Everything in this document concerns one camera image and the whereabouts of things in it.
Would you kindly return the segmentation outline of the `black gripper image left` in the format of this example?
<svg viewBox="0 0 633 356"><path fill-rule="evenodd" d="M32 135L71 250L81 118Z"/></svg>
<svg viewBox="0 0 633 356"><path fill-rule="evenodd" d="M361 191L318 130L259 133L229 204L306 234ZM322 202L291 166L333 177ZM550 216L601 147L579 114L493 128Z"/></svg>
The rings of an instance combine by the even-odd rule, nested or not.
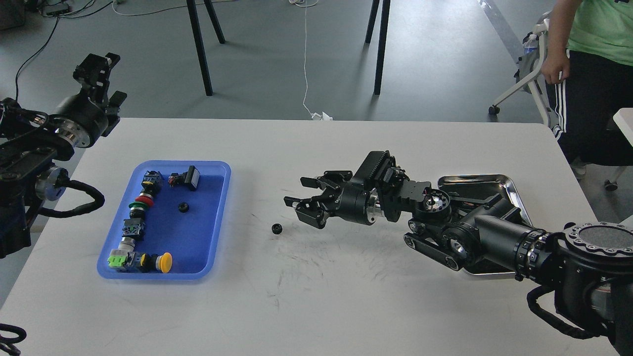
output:
<svg viewBox="0 0 633 356"><path fill-rule="evenodd" d="M55 135L67 140L73 148L90 148L107 137L120 122L120 106L128 94L115 91L109 98L109 74L120 61L120 55L104 57L90 53L73 72L81 84L76 95L64 99L52 114Z"/></svg>

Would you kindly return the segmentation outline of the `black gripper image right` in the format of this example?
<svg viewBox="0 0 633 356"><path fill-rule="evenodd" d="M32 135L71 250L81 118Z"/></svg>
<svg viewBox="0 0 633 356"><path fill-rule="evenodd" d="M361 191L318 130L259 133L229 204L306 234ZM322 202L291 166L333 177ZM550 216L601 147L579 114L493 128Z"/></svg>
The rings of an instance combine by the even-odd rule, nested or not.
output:
<svg viewBox="0 0 633 356"><path fill-rule="evenodd" d="M301 177L303 187L321 189L323 193L305 199L285 196L284 203L294 208L301 222L316 228L324 228L329 217L373 225L375 219L369 212L373 187L352 176L352 171L325 171L316 178Z"/></svg>

